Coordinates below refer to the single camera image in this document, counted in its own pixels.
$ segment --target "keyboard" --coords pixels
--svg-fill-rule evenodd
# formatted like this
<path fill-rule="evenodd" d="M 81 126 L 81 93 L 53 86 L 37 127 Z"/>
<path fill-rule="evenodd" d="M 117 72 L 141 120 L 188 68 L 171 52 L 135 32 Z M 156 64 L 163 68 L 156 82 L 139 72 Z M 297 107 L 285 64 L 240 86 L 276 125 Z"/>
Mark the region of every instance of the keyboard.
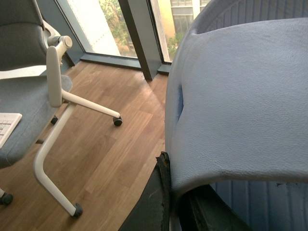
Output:
<path fill-rule="evenodd" d="M 19 113 L 0 113 L 0 148 L 14 131 L 21 117 Z"/>

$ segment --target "exterior wall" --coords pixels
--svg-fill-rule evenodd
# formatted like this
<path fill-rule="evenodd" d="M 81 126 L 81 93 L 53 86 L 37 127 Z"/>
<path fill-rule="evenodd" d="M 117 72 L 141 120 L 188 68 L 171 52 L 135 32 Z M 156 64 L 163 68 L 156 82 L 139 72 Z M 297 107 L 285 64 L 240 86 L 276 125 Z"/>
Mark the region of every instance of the exterior wall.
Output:
<path fill-rule="evenodd" d="M 174 22 L 171 12 L 171 3 L 170 0 L 157 0 L 157 1 L 159 5 L 163 28 L 166 35 L 166 40 L 168 41 L 169 38 L 172 38 L 175 35 Z"/>

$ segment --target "caster wheel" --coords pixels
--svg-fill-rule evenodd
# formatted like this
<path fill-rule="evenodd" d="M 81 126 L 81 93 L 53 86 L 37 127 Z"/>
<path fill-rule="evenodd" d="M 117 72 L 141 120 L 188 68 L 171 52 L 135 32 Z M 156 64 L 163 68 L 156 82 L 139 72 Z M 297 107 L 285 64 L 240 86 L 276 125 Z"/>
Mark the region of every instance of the caster wheel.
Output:
<path fill-rule="evenodd" d="M 114 125 L 115 126 L 117 126 L 117 127 L 121 126 L 122 122 L 123 122 L 123 120 L 122 120 L 121 117 L 120 118 L 114 117 Z"/>
<path fill-rule="evenodd" d="M 51 120 L 51 123 L 55 125 L 57 121 L 58 121 L 58 117 L 54 116 Z"/>
<path fill-rule="evenodd" d="M 0 198 L 0 205 L 9 205 L 13 200 L 13 196 L 11 194 L 4 194 Z"/>
<path fill-rule="evenodd" d="M 74 214 L 72 217 L 78 218 L 78 217 L 81 216 L 81 214 L 82 214 L 82 212 L 83 212 L 83 209 L 82 209 L 81 205 L 80 205 L 80 204 L 77 204 L 77 203 L 74 204 L 74 207 L 76 208 L 76 211 L 75 211 L 75 214 Z"/>

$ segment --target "wooden floor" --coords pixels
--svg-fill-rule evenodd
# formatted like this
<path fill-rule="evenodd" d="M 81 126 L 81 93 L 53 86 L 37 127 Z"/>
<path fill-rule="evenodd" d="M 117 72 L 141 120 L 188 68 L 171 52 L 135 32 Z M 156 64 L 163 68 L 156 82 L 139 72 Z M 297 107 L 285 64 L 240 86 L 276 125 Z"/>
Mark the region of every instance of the wooden floor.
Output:
<path fill-rule="evenodd" d="M 167 76 L 147 82 L 141 71 L 82 62 L 67 74 L 72 93 L 118 111 L 123 124 L 115 127 L 111 117 L 77 106 L 46 157 L 46 174 L 82 205 L 79 219 L 70 218 L 35 180 L 39 144 L 1 169 L 0 187 L 14 200 L 0 206 L 0 231 L 116 231 L 165 150 Z"/>

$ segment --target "glass pane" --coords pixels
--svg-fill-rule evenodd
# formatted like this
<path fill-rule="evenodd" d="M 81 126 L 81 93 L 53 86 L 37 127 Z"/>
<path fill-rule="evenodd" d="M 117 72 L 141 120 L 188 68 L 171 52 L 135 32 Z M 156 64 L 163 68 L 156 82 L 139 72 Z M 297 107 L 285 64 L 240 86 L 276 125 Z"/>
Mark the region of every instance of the glass pane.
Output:
<path fill-rule="evenodd" d="M 151 0 L 165 62 L 172 62 L 185 32 L 210 0 Z"/>
<path fill-rule="evenodd" d="M 118 0 L 58 2 L 86 52 L 137 57 Z"/>
<path fill-rule="evenodd" d="M 200 0 L 200 6 L 206 6 L 211 0 Z"/>

